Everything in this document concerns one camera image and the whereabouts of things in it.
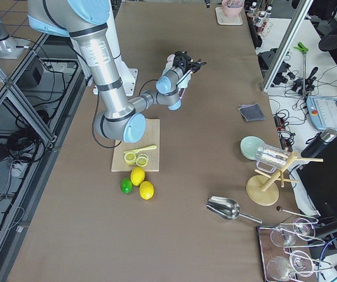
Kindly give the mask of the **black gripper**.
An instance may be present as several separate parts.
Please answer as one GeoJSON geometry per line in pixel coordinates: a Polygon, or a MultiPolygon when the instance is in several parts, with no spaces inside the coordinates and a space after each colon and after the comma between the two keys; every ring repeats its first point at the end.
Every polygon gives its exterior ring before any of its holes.
{"type": "Polygon", "coordinates": [[[189,74],[190,70],[198,71],[206,64],[207,62],[201,62],[200,60],[196,62],[192,61],[187,51],[177,51],[174,53],[172,69],[179,77],[185,77],[189,74]]]}

